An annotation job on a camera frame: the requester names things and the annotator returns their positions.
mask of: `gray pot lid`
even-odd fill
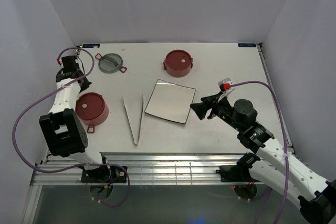
[[[122,64],[123,60],[121,56],[112,53],[100,57],[98,67],[104,73],[115,73],[119,70],[124,73],[127,68],[123,67]]]

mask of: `cable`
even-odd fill
[[[231,87],[237,87],[237,86],[240,86],[240,85],[251,84],[251,83],[257,83],[257,84],[264,85],[271,92],[271,94],[273,96],[273,99],[274,99],[275,106],[276,106],[278,114],[279,114],[279,120],[280,120],[281,131],[282,131],[282,138],[284,139],[284,149],[283,149],[283,152],[287,155],[287,137],[286,137],[285,126],[284,126],[284,123],[283,123],[284,121],[282,119],[279,102],[278,102],[277,97],[276,97],[274,91],[272,90],[272,88],[269,85],[267,85],[266,83],[263,83],[261,81],[245,81],[245,82],[241,82],[241,83],[237,83],[237,84],[232,84],[230,86]],[[283,208],[285,207],[285,202],[286,202],[286,198],[287,198],[288,183],[289,183],[289,161],[288,161],[288,156],[285,157],[285,163],[286,163],[285,188],[284,188],[284,191],[283,191],[283,197],[282,197],[281,205],[280,205],[280,208],[278,210],[277,216],[276,216],[273,224],[278,223],[278,221],[280,219],[280,216],[282,214]]]
[[[271,195],[272,190],[273,190],[272,188],[269,188],[269,189],[268,189],[268,192],[267,192],[267,194],[266,194],[267,196],[266,196],[266,198],[264,199],[264,201],[262,202],[261,206],[259,207],[259,210],[258,210],[258,212],[257,212],[257,215],[256,215],[256,217],[254,218],[254,222],[253,222],[254,224],[257,224],[259,215],[260,215],[260,213],[261,213],[261,210],[263,209],[263,207],[264,207],[264,205],[266,204],[266,202],[267,202],[269,196]]]
[[[85,74],[85,68],[84,68],[84,64],[83,61],[80,59],[79,56],[77,56],[77,59],[80,60],[80,62],[82,62],[82,69],[83,69],[83,74]]]
[[[68,50],[81,50],[81,51],[84,51],[86,52],[90,57],[91,57],[91,60],[92,60],[92,66],[89,70],[88,73],[84,74],[83,76],[79,77],[79,78],[76,78],[70,82],[68,82],[67,84],[65,84],[63,87],[60,87],[56,90],[54,90],[53,92],[51,92],[50,94],[42,97],[41,99],[37,100],[36,102],[34,102],[33,104],[31,104],[30,106],[28,106],[26,109],[23,110],[23,112],[21,112],[21,114],[18,116],[18,118],[15,120],[15,123],[13,125],[13,129],[12,129],[12,143],[13,143],[13,147],[17,153],[17,155],[21,158],[21,160],[27,165],[29,166],[31,169],[37,171],[37,172],[40,172],[40,173],[59,173],[59,172],[64,172],[65,170],[69,170],[69,169],[72,169],[72,168],[76,168],[76,167],[79,167],[79,166],[86,166],[87,164],[77,164],[77,165],[71,165],[71,166],[68,166],[68,167],[65,167],[65,168],[62,168],[62,169],[58,169],[58,170],[43,170],[43,169],[40,169],[38,167],[35,167],[33,164],[31,164],[24,156],[23,154],[21,153],[19,147],[17,146],[17,143],[16,143],[16,129],[17,129],[17,126],[19,124],[19,121],[21,120],[21,118],[34,106],[36,106],[37,104],[39,104],[40,102],[46,100],[47,98],[51,97],[52,95],[56,94],[57,92],[61,91],[62,89],[64,89],[66,86],[69,86],[70,84],[76,82],[76,81],[79,81],[83,78],[85,78],[86,76],[88,76],[89,74],[91,74],[91,72],[93,71],[93,68],[95,66],[95,59],[93,58],[92,54],[89,53],[87,50],[83,49],[83,48],[77,48],[77,47],[69,47],[69,48],[66,48],[64,49],[60,54],[59,56],[57,57],[57,60],[59,61],[60,57],[62,56],[62,54]],[[129,177],[129,174],[127,172],[127,170],[120,166],[120,165],[116,165],[116,164],[90,164],[92,166],[115,166],[119,169],[121,169],[125,174],[126,174],[126,177],[127,177],[127,182],[128,182],[128,188],[127,188],[127,193],[125,195],[125,197],[121,200],[120,203],[116,204],[116,205],[110,205],[110,204],[105,204],[103,201],[101,201],[101,203],[109,206],[109,207],[119,207],[120,205],[122,205],[126,199],[128,198],[128,195],[129,195],[129,192],[130,192],[130,177]]]

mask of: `white wall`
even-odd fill
[[[73,43],[50,0],[0,0],[0,6],[0,223],[17,224],[32,170],[12,147],[12,126],[25,107],[55,88],[56,57]],[[38,119],[51,104],[45,101],[19,125],[19,147],[33,163],[46,149]]]
[[[264,43],[295,150],[336,179],[336,1],[286,0]]]
[[[51,0],[75,44],[264,41],[285,0]]]

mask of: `lid handle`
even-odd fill
[[[126,70],[127,70],[127,67],[121,66],[119,70],[120,70],[120,72],[125,73]]]
[[[115,67],[117,67],[119,65],[119,63],[115,59],[113,59],[112,57],[104,57],[104,60],[108,60],[109,62],[113,63],[113,65]]]
[[[95,58],[96,58],[97,60],[100,60],[100,59],[102,58],[102,55],[101,55],[100,53],[97,53],[97,54],[95,55]]]

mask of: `white cable tie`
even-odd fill
[[[283,153],[281,161],[283,161],[286,157],[289,158],[289,155],[291,155],[291,154],[292,154],[292,152],[288,152],[287,154]]]

